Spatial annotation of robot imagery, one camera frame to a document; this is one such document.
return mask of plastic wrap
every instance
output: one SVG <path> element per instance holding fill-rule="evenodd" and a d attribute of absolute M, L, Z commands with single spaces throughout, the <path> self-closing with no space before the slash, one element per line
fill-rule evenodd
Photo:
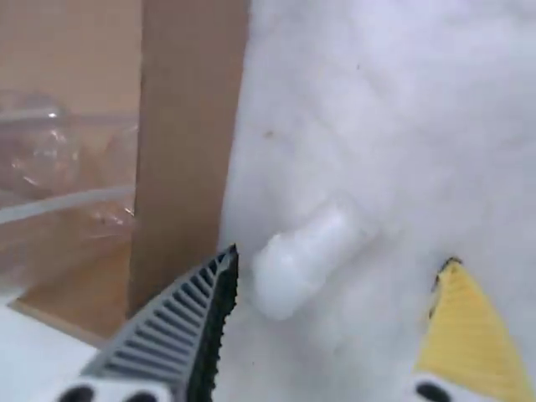
<path fill-rule="evenodd" d="M 134 116 L 77 116 L 0 91 L 0 292 L 26 289 L 130 239 Z"/>

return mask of white plastic piece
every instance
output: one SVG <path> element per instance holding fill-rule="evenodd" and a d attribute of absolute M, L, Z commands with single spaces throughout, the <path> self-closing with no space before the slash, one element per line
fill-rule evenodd
<path fill-rule="evenodd" d="M 351 196 L 332 196 L 313 211 L 303 226 L 276 234 L 254 257 L 254 304 L 270 318 L 289 318 L 377 231 L 378 225 Z"/>
<path fill-rule="evenodd" d="M 79 377 L 68 384 L 56 384 L 40 394 L 35 402 L 62 402 L 88 400 L 91 402 L 129 402 L 154 400 L 172 402 L 171 392 L 165 384 L 136 379 L 95 379 Z"/>

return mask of cardboard box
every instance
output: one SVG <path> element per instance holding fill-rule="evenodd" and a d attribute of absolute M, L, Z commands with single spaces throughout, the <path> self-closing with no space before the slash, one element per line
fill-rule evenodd
<path fill-rule="evenodd" d="M 123 80 L 132 82 L 137 76 L 133 71 L 139 70 L 139 54 L 132 44 L 139 39 L 142 26 L 137 226 L 131 250 L 123 248 L 38 286 L 13 306 L 99 344 L 176 276 L 215 252 L 240 92 L 247 4 L 245 0 L 146 0 L 142 5 L 133 0 L 63 0 L 58 4 L 61 15 L 54 18 L 69 20 L 60 25 L 66 29 L 62 33 L 65 43 L 61 42 L 66 53 L 55 49 L 63 63 L 44 67 L 54 77 L 50 88 L 44 90 L 59 92 L 59 98 L 75 109 L 84 102 L 69 98 L 86 94 L 73 93 L 70 79 L 79 83 L 78 91 L 86 88 L 97 99 L 94 109 L 124 110 L 131 102 L 136 104 L 137 88 L 125 84 L 126 95 L 115 91 L 121 90 Z M 12 7 L 22 6 L 13 3 Z M 32 15 L 40 21 L 38 14 Z M 83 38 L 76 37 L 80 26 Z M 26 45 L 33 46 L 25 35 Z M 121 40 L 114 42 L 115 35 Z M 117 46 L 101 49 L 98 42 L 106 41 L 106 36 Z M 80 49 L 77 40 L 83 42 Z M 126 48 L 121 41 L 128 44 Z M 95 82 L 103 76 L 108 80 L 96 87 L 80 84 L 78 80 L 87 80 L 84 73 L 94 74 L 95 67 L 78 64 L 76 52 L 93 52 L 93 58 L 86 61 L 98 66 L 97 73 L 102 75 L 94 77 Z M 46 52 L 38 53 L 36 63 Z M 22 62 L 31 64 L 32 60 Z M 73 65 L 81 71 L 78 77 Z M 56 73 L 61 69 L 67 71 L 67 83 L 58 82 Z M 109 79 L 112 71 L 118 82 Z M 28 85 L 27 80 L 20 81 Z"/>

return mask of clear plastic container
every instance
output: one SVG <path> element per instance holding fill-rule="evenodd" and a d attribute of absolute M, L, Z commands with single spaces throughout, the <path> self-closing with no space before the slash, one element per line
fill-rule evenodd
<path fill-rule="evenodd" d="M 0 90 L 0 292 L 26 289 L 130 239 L 136 116 L 77 116 Z"/>

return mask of white surface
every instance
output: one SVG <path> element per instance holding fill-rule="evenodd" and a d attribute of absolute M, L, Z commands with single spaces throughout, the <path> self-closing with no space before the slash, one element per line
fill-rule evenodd
<path fill-rule="evenodd" d="M 269 318 L 291 317 L 337 268 L 363 251 L 378 230 L 347 193 L 331 195 L 300 226 L 276 234 L 255 254 L 249 300 Z"/>
<path fill-rule="evenodd" d="M 396 399 L 451 255 L 536 379 L 536 2 L 254 0 L 252 18 L 222 244 L 247 265 L 338 188 L 386 235 L 291 320 L 242 303 L 216 401 Z"/>
<path fill-rule="evenodd" d="M 28 402 L 78 374 L 95 349 L 41 322 L 0 307 L 2 400 Z"/>

